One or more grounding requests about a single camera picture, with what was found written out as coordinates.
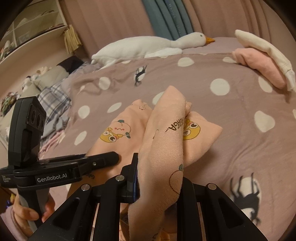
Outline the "person left hand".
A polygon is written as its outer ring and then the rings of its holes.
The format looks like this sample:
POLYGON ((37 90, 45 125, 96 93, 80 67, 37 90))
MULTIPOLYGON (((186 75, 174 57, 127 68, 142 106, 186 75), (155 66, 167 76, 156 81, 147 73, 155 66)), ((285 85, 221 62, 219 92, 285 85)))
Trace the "person left hand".
MULTIPOLYGON (((47 203, 45 205, 45 212, 42 215, 42 222, 45 222, 55 211, 55 201, 51 194, 48 196, 47 203)), ((33 234, 28 221, 36 221, 39 219, 39 215, 31 208, 24 207, 20 203, 19 195, 16 195, 13 204, 14 216, 16 223, 26 237, 30 237, 33 234)))

